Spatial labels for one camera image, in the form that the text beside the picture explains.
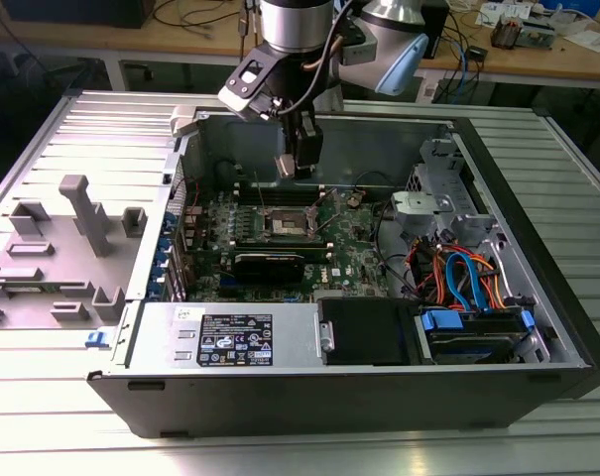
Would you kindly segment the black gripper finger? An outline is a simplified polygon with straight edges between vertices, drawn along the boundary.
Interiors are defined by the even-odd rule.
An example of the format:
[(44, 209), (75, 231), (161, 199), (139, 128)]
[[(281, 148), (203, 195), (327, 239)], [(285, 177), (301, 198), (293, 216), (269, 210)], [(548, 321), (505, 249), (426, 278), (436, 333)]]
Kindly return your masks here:
[(293, 159), (293, 178), (309, 179), (320, 159), (323, 132), (313, 111), (295, 111), (285, 119), (286, 152)]

